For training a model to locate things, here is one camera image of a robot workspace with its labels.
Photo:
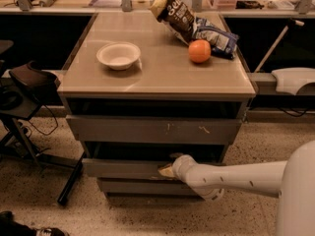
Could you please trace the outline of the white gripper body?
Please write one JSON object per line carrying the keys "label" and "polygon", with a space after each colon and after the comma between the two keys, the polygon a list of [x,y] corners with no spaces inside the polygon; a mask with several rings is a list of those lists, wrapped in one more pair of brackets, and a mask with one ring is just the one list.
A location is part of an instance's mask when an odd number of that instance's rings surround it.
{"label": "white gripper body", "polygon": [[192,156],[184,154],[175,159],[172,164],[172,171],[177,179],[185,181],[188,171],[196,165],[197,162]]}

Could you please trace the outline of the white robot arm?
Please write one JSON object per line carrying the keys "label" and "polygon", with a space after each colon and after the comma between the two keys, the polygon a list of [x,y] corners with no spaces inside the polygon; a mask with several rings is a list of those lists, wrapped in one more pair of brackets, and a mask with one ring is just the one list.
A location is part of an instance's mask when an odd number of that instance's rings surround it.
{"label": "white robot arm", "polygon": [[286,161],[231,166],[198,163],[188,154],[158,170],[187,184],[212,201],[225,189],[247,191],[279,200],[277,236],[315,236],[315,142],[308,142]]}

